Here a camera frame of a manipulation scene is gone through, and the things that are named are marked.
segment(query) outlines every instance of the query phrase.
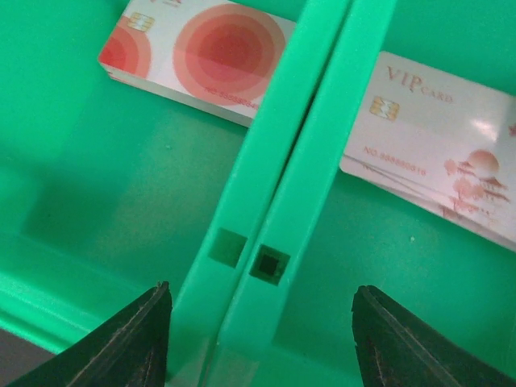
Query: green container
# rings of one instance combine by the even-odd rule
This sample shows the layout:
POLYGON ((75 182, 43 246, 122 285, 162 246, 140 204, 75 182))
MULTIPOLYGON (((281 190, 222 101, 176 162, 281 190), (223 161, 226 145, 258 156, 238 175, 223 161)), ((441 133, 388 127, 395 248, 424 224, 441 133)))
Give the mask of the green container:
POLYGON ((516 255, 338 169, 381 49, 516 94, 516 2, 352 3, 209 385, 362 385, 351 313, 359 285, 516 377, 516 255), (224 380, 228 369, 239 376, 224 380))
POLYGON ((260 228, 346 4, 242 3, 298 22, 249 132, 109 79, 126 0, 2 3, 1 328, 60 352, 169 281, 170 372, 197 385, 245 264, 225 251, 260 228))

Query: green plastic bin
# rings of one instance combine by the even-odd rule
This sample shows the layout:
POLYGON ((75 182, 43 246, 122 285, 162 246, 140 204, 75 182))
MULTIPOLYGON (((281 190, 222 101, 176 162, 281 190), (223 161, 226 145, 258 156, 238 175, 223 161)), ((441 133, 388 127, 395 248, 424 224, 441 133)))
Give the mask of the green plastic bin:
POLYGON ((169 371, 197 385, 245 264, 225 247, 260 228, 344 17, 242 3, 298 22, 249 131, 109 79, 126 0, 0 5, 1 328, 60 352, 169 281, 169 371), (214 216, 226 234, 195 258, 214 216))
POLYGON ((516 377, 516 255, 339 171, 381 49, 516 94, 516 2, 352 3, 221 328, 210 386, 362 385, 359 285, 516 377), (228 369, 238 376, 224 379, 228 369))

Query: square hole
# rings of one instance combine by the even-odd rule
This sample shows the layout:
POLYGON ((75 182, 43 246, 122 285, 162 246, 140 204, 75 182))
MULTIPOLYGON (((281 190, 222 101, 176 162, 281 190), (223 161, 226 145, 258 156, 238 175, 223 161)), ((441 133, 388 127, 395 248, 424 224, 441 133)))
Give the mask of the square hole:
POLYGON ((258 257, 252 266, 251 275, 270 284, 278 285, 289 263, 289 258, 290 256, 283 252, 261 246, 258 257))
POLYGON ((235 268, 247 241, 242 235, 220 228, 211 245, 210 258, 235 268))

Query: green surface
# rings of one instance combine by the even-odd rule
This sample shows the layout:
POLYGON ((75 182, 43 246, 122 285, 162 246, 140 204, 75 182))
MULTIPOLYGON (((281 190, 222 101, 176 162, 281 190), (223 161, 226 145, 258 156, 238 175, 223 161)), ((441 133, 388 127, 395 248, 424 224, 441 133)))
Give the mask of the green surface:
MULTIPOLYGON (((243 277, 215 376, 230 364, 253 386, 362 385, 351 314, 359 285, 516 376, 516 255, 338 171, 393 3, 354 2, 254 249, 254 261, 264 244, 289 265, 279 285, 243 277)), ((516 94, 515 25, 513 2, 398 0, 382 48, 516 94)))
POLYGON ((169 371, 197 385, 343 18, 243 3, 298 21, 249 132, 109 79, 127 1, 0 5, 1 327, 60 352, 168 281, 169 371))

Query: pink circle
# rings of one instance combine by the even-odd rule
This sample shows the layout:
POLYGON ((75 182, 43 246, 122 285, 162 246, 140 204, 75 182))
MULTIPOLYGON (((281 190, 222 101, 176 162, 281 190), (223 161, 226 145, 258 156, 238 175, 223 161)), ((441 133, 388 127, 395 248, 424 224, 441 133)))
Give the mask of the pink circle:
POLYGON ((185 25, 174 45, 173 67, 194 97, 236 105, 235 99, 250 102, 264 94, 284 49, 285 37, 273 18, 226 4, 185 25))
POLYGON ((130 28, 122 17, 102 49, 99 61, 126 73, 146 77, 151 67, 151 45, 144 32, 130 28))

